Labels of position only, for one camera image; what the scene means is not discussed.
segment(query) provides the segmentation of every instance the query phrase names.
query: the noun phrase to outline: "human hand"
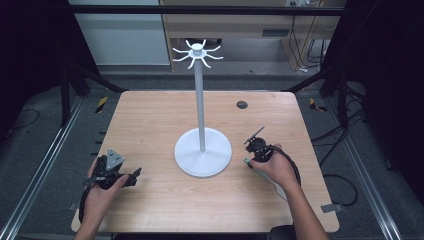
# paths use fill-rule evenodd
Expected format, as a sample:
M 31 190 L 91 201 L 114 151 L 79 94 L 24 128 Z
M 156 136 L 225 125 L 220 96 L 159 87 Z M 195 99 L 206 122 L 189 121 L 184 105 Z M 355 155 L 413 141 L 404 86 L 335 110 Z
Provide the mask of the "human hand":
M 96 162 L 97 159 L 91 164 L 87 173 L 88 177 L 91 177 Z M 98 185 L 91 187 L 85 200 L 84 219 L 74 239 L 94 239 L 113 199 L 118 194 L 119 189 L 124 186 L 128 177 L 128 175 L 123 175 L 108 190 L 104 190 Z
M 292 187 L 299 187 L 299 183 L 296 180 L 296 175 L 289 160 L 277 151 L 274 151 L 268 162 L 260 163 L 251 160 L 250 164 L 254 169 L 264 172 L 269 179 L 279 184 L 285 192 Z
M 94 167 L 96 166 L 96 162 L 97 160 L 94 160 L 91 164 L 90 169 L 87 172 L 88 177 L 91 177 Z M 84 221 L 86 219 L 90 219 L 87 221 L 94 221 L 96 223 L 99 222 L 100 224 L 106 216 L 113 199 L 118 194 L 119 189 L 124 186 L 128 177 L 128 175 L 123 175 L 108 190 L 104 190 L 98 185 L 93 186 L 85 200 Z

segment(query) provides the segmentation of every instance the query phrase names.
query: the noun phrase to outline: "white pole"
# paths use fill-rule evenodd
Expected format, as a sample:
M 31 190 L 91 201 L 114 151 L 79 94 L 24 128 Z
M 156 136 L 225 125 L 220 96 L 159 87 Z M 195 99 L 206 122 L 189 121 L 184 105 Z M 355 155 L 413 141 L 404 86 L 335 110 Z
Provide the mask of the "white pole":
M 203 73 L 202 63 L 194 61 L 194 80 L 196 85 L 197 121 L 199 125 L 200 152 L 205 152 L 205 116 L 203 108 Z

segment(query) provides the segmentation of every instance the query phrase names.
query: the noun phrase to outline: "black cable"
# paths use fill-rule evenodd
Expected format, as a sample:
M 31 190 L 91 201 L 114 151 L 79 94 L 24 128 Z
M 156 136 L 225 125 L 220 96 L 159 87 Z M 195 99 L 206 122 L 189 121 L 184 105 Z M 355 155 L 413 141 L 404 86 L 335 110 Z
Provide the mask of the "black cable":
M 35 123 L 40 118 L 40 112 L 35 110 L 35 109 L 25 109 L 25 110 L 22 110 L 21 113 L 22 112 L 29 112 L 29 111 L 33 111 L 33 112 L 37 113 L 37 116 L 35 117 L 35 119 L 32 120 L 31 122 L 24 124 L 24 125 L 21 125 L 21 126 L 13 126 L 12 129 L 19 129 L 19 128 L 28 127 L 31 124 Z
M 337 139 L 337 142 L 331 147 L 330 151 L 328 151 L 328 153 L 324 156 L 324 158 L 319 163 L 320 167 L 324 164 L 324 162 L 327 160 L 328 156 L 330 156 L 330 154 L 334 151 L 334 149 L 337 147 L 337 145 L 346 137 L 346 135 L 347 135 L 347 130 L 345 129 L 343 131 L 343 133 L 340 135 L 339 139 Z
M 325 139 L 325 138 L 328 138 L 328 137 L 330 137 L 330 136 L 332 136 L 332 135 L 334 135 L 334 134 L 338 133 L 338 132 L 339 132 L 339 131 L 341 131 L 342 129 L 343 129 L 343 127 L 342 127 L 341 125 L 339 125 L 339 126 L 337 126 L 337 127 L 333 128 L 332 130 L 328 131 L 327 133 L 325 133 L 325 134 L 323 134 L 323 135 L 321 135 L 321 136 L 319 136 L 319 137 L 316 137 L 316 138 L 311 139 L 311 142 L 318 142 L 318 141 L 321 141 L 321 140 L 323 140 L 323 139 Z
M 359 98 L 354 98 L 352 100 L 350 100 L 349 102 L 346 103 L 346 107 L 349 107 L 350 104 L 354 103 L 354 102 L 360 102 L 361 99 Z
M 292 27 L 291 27 L 290 36 L 289 36 L 289 47 L 290 47 L 290 50 L 291 50 L 291 52 L 293 53 L 293 56 L 294 56 L 294 58 L 295 58 L 295 60 L 296 60 L 296 64 L 297 64 L 297 66 L 298 66 L 299 68 L 311 68 L 311 67 L 316 67 L 316 66 L 318 66 L 317 64 L 316 64 L 316 65 L 308 65 L 308 64 L 305 64 L 305 63 L 302 61 L 302 55 L 301 55 L 301 53 L 300 53 L 299 44 L 297 43 L 296 34 L 295 34 L 295 32 L 294 32 L 294 24 L 295 24 L 295 22 L 296 22 L 296 16 L 292 16 Z M 291 39 L 292 39 L 292 36 L 293 36 L 293 38 L 294 38 L 294 42 L 296 43 L 297 52 L 298 52 L 298 54 L 299 54 L 299 59 L 296 57 L 296 54 L 294 53 L 293 48 L 292 48 L 292 45 L 291 45 Z M 300 63 L 302 63 L 305 67 L 301 67 L 301 66 L 300 66 L 300 64 L 299 64 L 299 60 L 300 60 Z
M 314 47 L 314 44 L 315 44 L 315 39 L 312 39 L 311 42 L 309 43 L 308 52 L 307 52 L 306 56 L 307 56 L 309 62 L 318 63 L 318 61 L 315 61 L 314 58 L 317 59 L 319 57 L 311 56 L 311 52 L 312 52 L 312 48 Z
M 340 175 L 336 175 L 336 174 L 324 174 L 323 175 L 324 178 L 328 178 L 328 177 L 334 177 L 334 178 L 339 178 L 342 179 L 344 181 L 346 181 L 347 183 L 349 183 L 350 186 L 352 186 L 353 190 L 355 191 L 355 195 L 353 197 L 353 200 L 351 202 L 348 203 L 341 203 L 341 202 L 336 202 L 334 200 L 331 200 L 334 204 L 341 204 L 343 207 L 349 207 L 352 206 L 353 204 L 355 204 L 358 201 L 358 189 L 355 187 L 355 185 L 347 178 L 340 176 Z
M 273 145 L 263 145 L 263 144 L 253 144 L 253 143 L 251 143 L 251 144 L 253 146 L 256 146 L 256 147 L 269 148 L 269 149 L 277 151 L 278 153 L 283 155 L 289 161 L 290 165 L 293 168 L 294 175 L 296 176 L 296 180 L 299 183 L 299 185 L 301 185 L 299 169 L 297 168 L 296 163 L 291 159 L 291 157 L 287 153 L 285 153 L 283 150 L 281 150 L 278 147 L 273 146 Z
M 360 114 L 354 114 L 354 115 L 357 115 L 357 116 L 351 116 L 350 118 L 349 118 L 349 120 L 351 120 L 351 119 L 353 119 L 353 117 L 360 117 L 360 116 L 363 116 L 363 115 L 365 115 L 365 114 L 362 114 L 362 115 L 360 115 Z M 353 126 L 354 124 L 356 124 L 357 122 L 359 122 L 360 120 L 362 120 L 363 118 L 358 118 L 358 119 L 356 119 L 353 123 L 351 123 L 351 124 L 349 124 L 349 126 Z M 336 144 L 336 143 L 324 143 L 324 144 L 312 144 L 312 146 L 314 146 L 314 147 L 323 147 L 323 146 L 332 146 L 332 145 L 334 145 L 334 144 Z
M 283 155 L 290 162 L 290 165 L 292 166 L 293 171 L 294 171 L 294 175 L 296 176 L 297 182 L 299 183 L 299 185 L 301 185 L 299 169 L 297 168 L 294 161 L 290 158 L 290 156 L 287 155 L 283 150 L 279 149 L 278 147 L 275 147 L 275 146 L 272 146 L 272 145 L 268 145 L 267 147 L 274 150 L 274 151 L 279 152 L 281 155 Z
M 96 164 L 94 165 L 93 171 L 91 172 L 91 176 L 90 178 L 86 179 L 84 181 L 84 191 L 82 192 L 81 195 L 81 200 L 80 200 L 80 208 L 79 208 L 79 213 L 78 213 L 78 219 L 80 220 L 80 223 L 82 223 L 83 219 L 84 219 L 84 209 L 85 209 L 85 200 L 87 200 L 88 194 L 90 193 L 90 190 L 96 185 L 95 182 L 95 175 L 94 175 L 94 171 L 97 169 L 97 165 L 99 164 L 99 161 L 96 161 Z
M 364 116 L 365 115 L 365 112 L 364 112 L 364 110 L 358 110 L 358 111 L 356 111 L 354 114 L 352 114 L 352 116 L 350 116 L 349 118 L 348 118 L 348 121 L 350 121 L 350 120 L 352 120 L 353 118 L 355 118 L 355 117 L 359 117 L 359 116 Z

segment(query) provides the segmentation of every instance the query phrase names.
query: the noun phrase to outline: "wooden table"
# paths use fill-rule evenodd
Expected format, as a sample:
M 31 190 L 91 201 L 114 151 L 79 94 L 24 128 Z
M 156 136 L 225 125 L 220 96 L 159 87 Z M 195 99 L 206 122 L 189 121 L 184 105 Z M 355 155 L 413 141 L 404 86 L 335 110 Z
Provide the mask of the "wooden table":
M 239 109 L 238 101 L 248 107 Z M 100 231 L 258 233 L 292 224 L 287 202 L 243 162 L 253 157 L 243 143 L 263 125 L 258 137 L 281 143 L 296 162 L 302 188 L 325 230 L 338 230 L 336 214 L 321 210 L 331 200 L 292 93 L 204 92 L 204 107 L 205 126 L 227 136 L 232 158 L 218 175 L 199 179 L 184 173 L 174 159 L 179 137 L 197 128 L 195 92 L 122 94 L 100 154 L 112 148 L 124 156 L 121 173 L 143 170 L 136 186 L 121 190 Z M 72 229 L 78 228 L 76 214 Z

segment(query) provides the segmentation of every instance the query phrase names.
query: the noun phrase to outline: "cable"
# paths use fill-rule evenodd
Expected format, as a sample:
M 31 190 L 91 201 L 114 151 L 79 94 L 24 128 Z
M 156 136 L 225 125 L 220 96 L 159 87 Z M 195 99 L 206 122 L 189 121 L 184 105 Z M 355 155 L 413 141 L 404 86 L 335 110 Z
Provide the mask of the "cable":
M 272 149 L 272 150 L 279 152 L 281 155 L 283 155 L 290 162 L 290 165 L 292 166 L 293 171 L 294 171 L 294 175 L 296 176 L 297 182 L 299 183 L 299 185 L 301 185 L 299 169 L 297 168 L 294 161 L 290 158 L 290 156 L 287 155 L 283 150 L 279 149 L 278 147 L 275 147 L 275 146 L 272 146 L 272 145 L 268 145 L 267 147 Z
M 349 105 L 354 103 L 354 102 L 360 102 L 360 101 L 361 101 L 361 99 L 359 99 L 359 98 L 352 99 L 348 103 L 346 103 L 346 107 L 349 107 Z
M 309 62 L 312 63 L 318 63 L 318 61 L 315 61 L 314 58 L 320 58 L 318 56 L 311 56 L 311 52 L 312 52 L 312 48 L 314 47 L 315 44 L 315 39 L 312 39 L 311 42 L 309 43 L 309 47 L 308 47 L 308 53 L 306 54 L 306 57 L 308 58 Z
M 292 3 L 290 3 L 290 6 L 292 6 L 292 7 L 296 7 L 296 3 L 295 3 L 295 2 L 293 2 L 293 4 L 292 4 Z M 296 34 L 294 33 L 294 23 L 295 23 L 295 22 L 296 22 L 296 16 L 292 16 L 292 27 L 291 27 L 290 36 L 289 36 L 289 47 L 290 47 L 290 50 L 291 50 L 291 52 L 292 52 L 292 54 L 293 54 L 293 56 L 294 56 L 294 58 L 295 58 L 295 60 L 296 60 L 296 65 L 297 65 L 299 68 L 311 68 L 311 67 L 316 67 L 316 66 L 318 66 L 317 64 L 316 64 L 316 65 L 308 65 L 308 64 L 305 64 L 305 63 L 302 61 L 302 55 L 300 54 L 299 45 L 298 45 L 298 43 L 297 43 L 297 39 L 296 39 Z M 295 43 L 296 43 L 297 52 L 298 52 L 298 54 L 299 54 L 299 59 L 296 57 L 296 54 L 294 53 L 293 48 L 292 48 L 292 45 L 291 45 L 292 36 L 294 37 L 294 41 L 295 41 Z M 299 64 L 299 60 L 300 60 L 300 63 L 302 63 L 305 67 L 301 67 L 301 66 L 300 66 L 300 64 Z
M 321 135 L 321 136 L 319 136 L 317 138 L 312 139 L 311 142 L 321 141 L 321 140 L 323 140 L 325 138 L 328 138 L 328 137 L 330 137 L 330 136 L 338 133 L 342 129 L 343 129 L 343 127 L 341 125 L 339 125 L 339 126 L 335 127 L 334 129 L 330 130 L 329 132 L 325 133 L 324 135 Z
M 346 137 L 346 135 L 347 135 L 347 130 L 345 129 L 342 135 L 340 135 L 339 139 L 337 139 L 336 143 L 331 147 L 330 151 L 328 151 L 328 153 L 324 156 L 324 158 L 319 163 L 320 167 L 324 164 L 325 160 L 327 160 L 328 156 L 330 156 L 330 154 L 334 151 L 337 145 Z
M 324 178 L 334 177 L 334 178 L 342 179 L 342 180 L 346 181 L 350 186 L 352 186 L 353 191 L 355 191 L 355 195 L 354 195 L 353 200 L 351 202 L 341 203 L 341 202 L 336 202 L 334 200 L 331 200 L 333 203 L 341 204 L 343 207 L 350 207 L 358 201 L 358 195 L 359 195 L 358 189 L 355 187 L 355 185 L 349 179 L 347 179 L 343 176 L 340 176 L 340 175 L 336 175 L 336 174 L 324 174 L 323 177 Z
M 355 118 L 355 117 L 362 117 L 362 116 L 364 116 L 364 115 L 365 115 L 364 111 L 363 111 L 363 110 L 359 110 L 358 112 L 354 113 L 351 117 L 349 117 L 349 121 L 350 121 L 351 119 Z M 349 126 L 353 126 L 354 124 L 356 124 L 357 122 L 359 122 L 359 121 L 360 121 L 360 120 L 362 120 L 362 119 L 363 119 L 363 118 L 356 119 L 353 123 L 349 124 Z M 339 132 L 340 130 L 342 130 L 342 129 L 343 129 L 341 126 L 338 126 L 338 127 L 336 127 L 336 128 L 339 128 L 339 130 L 338 130 L 338 131 L 335 131 L 335 132 L 332 132 L 331 134 L 326 133 L 326 134 L 324 134 L 323 136 L 319 137 L 319 138 L 321 138 L 321 139 L 316 138 L 317 140 L 313 139 L 313 140 L 311 140 L 311 142 L 314 142 L 314 140 L 317 142 L 317 141 L 320 141 L 320 140 L 325 139 L 325 138 L 327 138 L 327 137 L 330 137 L 330 136 L 332 136 L 332 135 L 336 134 L 337 132 Z M 334 144 L 336 144 L 336 143 L 312 144 L 312 146 L 314 146 L 314 147 L 323 147 L 323 146 L 332 146 L 332 145 L 334 145 Z
M 21 125 L 21 126 L 13 126 L 12 129 L 19 129 L 19 128 L 28 127 L 29 125 L 35 123 L 40 118 L 40 112 L 35 110 L 35 109 L 25 109 L 25 110 L 22 110 L 21 113 L 22 112 L 29 112 L 29 111 L 33 111 L 33 112 L 37 113 L 37 116 L 35 117 L 35 119 L 32 120 L 31 122 L 24 124 L 24 125 Z

